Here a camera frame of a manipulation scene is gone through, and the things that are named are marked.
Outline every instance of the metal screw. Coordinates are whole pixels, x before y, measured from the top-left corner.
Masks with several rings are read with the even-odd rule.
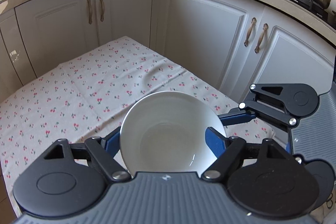
[[[296,160],[299,164],[302,163],[302,158],[300,158],[300,157],[296,157],[295,160]]]
[[[206,179],[218,179],[221,176],[217,170],[208,170],[204,172],[204,177]]]
[[[245,104],[245,103],[240,103],[240,104],[239,104],[239,108],[240,108],[240,109],[244,109],[245,107],[246,107],[246,104]]]
[[[120,181],[128,180],[130,177],[130,174],[126,171],[117,171],[112,174],[112,178]]]
[[[289,124],[290,124],[291,126],[296,125],[296,119],[295,119],[295,118],[291,118],[291,119],[289,120]]]

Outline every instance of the cherry print tablecloth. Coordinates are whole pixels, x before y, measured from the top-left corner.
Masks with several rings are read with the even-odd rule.
[[[16,214],[13,183],[49,145],[59,138],[75,143],[104,137],[121,125],[136,101],[161,90],[188,93],[217,114],[237,107],[186,69],[128,37],[59,65],[2,102],[0,159]],[[274,131],[255,119],[227,127],[226,134],[260,143]],[[115,159],[123,165],[120,154]]]

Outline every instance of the cabinet panel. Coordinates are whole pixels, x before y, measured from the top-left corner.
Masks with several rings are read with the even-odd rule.
[[[25,85],[36,79],[21,38],[14,9],[0,16],[0,30],[7,52],[21,83]]]
[[[262,11],[252,0],[153,0],[151,48],[219,88],[251,14]]]
[[[16,15],[37,77],[99,46],[88,0],[31,0],[18,6]]]
[[[333,78],[336,49],[318,35],[271,8],[266,8],[262,24],[268,30],[258,54],[254,52],[257,40],[249,49],[234,100],[241,101],[251,83],[303,83],[312,86],[318,94],[328,92]]]
[[[96,7],[100,44],[128,36],[149,47],[152,0],[96,0]]]
[[[20,79],[17,77],[0,36],[0,103],[21,87]]]

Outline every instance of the brown floor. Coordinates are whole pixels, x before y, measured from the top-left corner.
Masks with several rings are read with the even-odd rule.
[[[0,166],[0,224],[10,224],[16,219],[11,202],[9,201],[5,182]]]

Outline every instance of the cabinet handle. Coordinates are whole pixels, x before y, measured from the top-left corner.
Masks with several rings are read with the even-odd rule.
[[[91,6],[91,0],[87,0],[87,4],[89,5],[89,24],[92,24],[92,6]]]
[[[244,46],[247,47],[247,45],[249,44],[249,38],[253,29],[253,26],[257,23],[257,19],[255,17],[252,18],[251,21],[251,26],[250,28],[247,30],[247,34],[246,34],[246,40],[244,42]]]
[[[254,52],[255,52],[255,53],[258,53],[258,52],[259,52],[260,44],[261,44],[261,42],[263,41],[263,38],[264,38],[264,35],[265,35],[265,32],[266,32],[267,29],[268,29],[268,24],[265,23],[265,24],[264,24],[264,27],[263,27],[263,29],[262,29],[262,32],[261,32],[261,34],[260,34],[260,37],[259,37],[259,39],[258,39],[257,46],[256,46],[255,49],[254,49]]]
[[[100,5],[101,5],[101,16],[100,16],[100,21],[104,21],[104,13],[105,13],[105,4],[104,0],[100,0]]]

